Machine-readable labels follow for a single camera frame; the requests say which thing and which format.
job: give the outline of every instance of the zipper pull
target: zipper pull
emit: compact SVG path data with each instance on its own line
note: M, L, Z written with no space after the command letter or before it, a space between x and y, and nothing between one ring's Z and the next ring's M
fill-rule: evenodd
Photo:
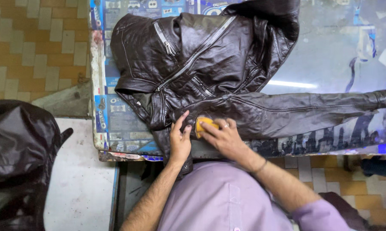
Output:
M172 49L170 48L170 43L165 41L166 51L168 55L172 55Z

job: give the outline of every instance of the zipper pocket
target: zipper pocket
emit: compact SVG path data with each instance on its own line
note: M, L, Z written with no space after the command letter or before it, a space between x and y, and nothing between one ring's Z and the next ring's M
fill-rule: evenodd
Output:
M177 72L174 76L160 84L159 87L157 87L156 91L160 91L160 88L165 86L166 83L174 80L175 78L179 77L181 74L183 74L184 71L186 71L192 63L196 60L196 58L201 55L207 48L209 48L221 35L222 33L227 29L227 27L231 24L231 22L235 19L236 17L230 17L227 19L227 21L221 26L220 29L217 30L217 32L211 37L211 39L201 48L199 51L197 51L189 60L189 62L179 71Z
M193 81L194 83L196 83L196 84L203 90L203 92L206 93L206 95L212 96L212 97L216 97L215 95L213 95L213 94L208 90L208 87L207 87L204 83L202 83L198 78L196 78L196 76L194 76L194 77L192 78L192 81Z
M158 21L156 21L154 23L154 29L156 30L157 35L159 36L160 40L162 41L163 45L165 46L167 54L174 57L176 55L176 52L173 49L173 47L170 45L170 43L167 41L165 35L163 34L162 29L160 29Z

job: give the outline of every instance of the black leather jacket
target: black leather jacket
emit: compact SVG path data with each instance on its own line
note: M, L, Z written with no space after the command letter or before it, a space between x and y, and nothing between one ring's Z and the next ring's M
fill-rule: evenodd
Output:
M299 0L249 0L219 16L127 14L110 43L121 74L115 91L147 123L165 156L170 124L187 109L184 125L195 128L198 116L230 117L241 136L262 139L335 126L386 107L386 91L259 93L297 41L298 11ZM183 171L190 170L185 165Z
M299 0L250 0L220 16L160 19L127 14L110 43L115 88L152 130L168 113L208 97L259 91L298 38Z

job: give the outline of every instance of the bracelet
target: bracelet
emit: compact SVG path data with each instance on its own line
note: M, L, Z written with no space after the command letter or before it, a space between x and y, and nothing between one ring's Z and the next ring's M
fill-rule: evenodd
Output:
M262 170L266 167L267 163L268 163L268 160L266 159L266 161L264 162L264 164L263 164L259 169L257 169L256 171L254 171L253 174L256 174L257 172L262 171Z

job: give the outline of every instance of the man's right hand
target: man's right hand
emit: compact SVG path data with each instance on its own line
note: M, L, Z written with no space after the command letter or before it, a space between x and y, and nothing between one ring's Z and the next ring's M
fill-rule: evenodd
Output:
M236 122L233 119L215 119L213 123L218 124L220 130L208 123L200 122L200 125L206 130L205 132L200 132L200 135L219 150L222 155L236 161L249 171L253 171L254 169L248 161L260 156L255 154L241 140Z

